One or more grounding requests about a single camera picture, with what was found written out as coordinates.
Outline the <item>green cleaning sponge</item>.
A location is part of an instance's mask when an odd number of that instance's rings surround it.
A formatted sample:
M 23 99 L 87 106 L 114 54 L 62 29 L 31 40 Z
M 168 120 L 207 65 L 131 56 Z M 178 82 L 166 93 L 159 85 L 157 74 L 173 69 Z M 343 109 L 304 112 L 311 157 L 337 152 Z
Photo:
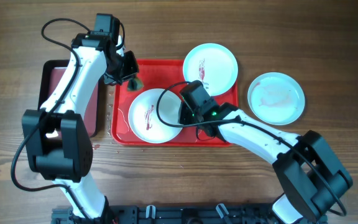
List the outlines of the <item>green cleaning sponge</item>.
M 143 87 L 143 82 L 138 77 L 136 77 L 128 81 L 127 91 L 139 91 Z

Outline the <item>mint plate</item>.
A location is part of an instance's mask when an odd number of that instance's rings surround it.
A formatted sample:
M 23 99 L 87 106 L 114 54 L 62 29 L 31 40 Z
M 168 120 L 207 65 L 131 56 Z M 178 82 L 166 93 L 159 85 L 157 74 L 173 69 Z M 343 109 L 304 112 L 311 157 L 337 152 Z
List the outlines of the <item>mint plate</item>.
M 298 82 L 280 72 L 258 76 L 250 84 L 247 101 L 256 117 L 277 126 L 296 121 L 306 106 L 305 94 Z
M 160 144 L 175 138 L 179 127 L 170 127 L 163 123 L 178 124 L 178 111 L 181 99 L 171 91 L 154 88 L 141 93 L 132 102 L 128 120 L 132 132 L 141 140 Z
M 233 53 L 214 43 L 201 44 L 193 48 L 183 62 L 185 81 L 199 80 L 211 96 L 229 91 L 237 80 L 238 70 Z

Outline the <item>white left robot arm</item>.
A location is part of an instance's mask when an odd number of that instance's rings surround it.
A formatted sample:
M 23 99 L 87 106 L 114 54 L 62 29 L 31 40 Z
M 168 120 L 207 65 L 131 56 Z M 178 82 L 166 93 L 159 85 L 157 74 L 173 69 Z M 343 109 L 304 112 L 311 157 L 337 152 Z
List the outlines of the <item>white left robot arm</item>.
M 57 87 L 38 110 L 22 117 L 24 141 L 32 172 L 60 188 L 77 223 L 111 223 L 114 213 L 90 173 L 93 147 L 83 121 L 99 79 L 116 85 L 135 78 L 138 65 L 131 51 L 76 47 Z

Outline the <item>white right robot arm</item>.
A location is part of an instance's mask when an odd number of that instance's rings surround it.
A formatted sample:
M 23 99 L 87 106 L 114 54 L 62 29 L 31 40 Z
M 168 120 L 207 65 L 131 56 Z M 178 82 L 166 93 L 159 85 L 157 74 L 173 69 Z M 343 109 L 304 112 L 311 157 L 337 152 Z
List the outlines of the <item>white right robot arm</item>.
M 242 146 L 272 165 L 283 189 L 272 211 L 281 222 L 317 222 L 327 212 L 347 214 L 341 197 L 352 187 L 352 177 L 317 132 L 286 133 L 248 117 L 234 105 L 218 105 L 214 100 L 184 101 L 178 114 L 180 124 Z

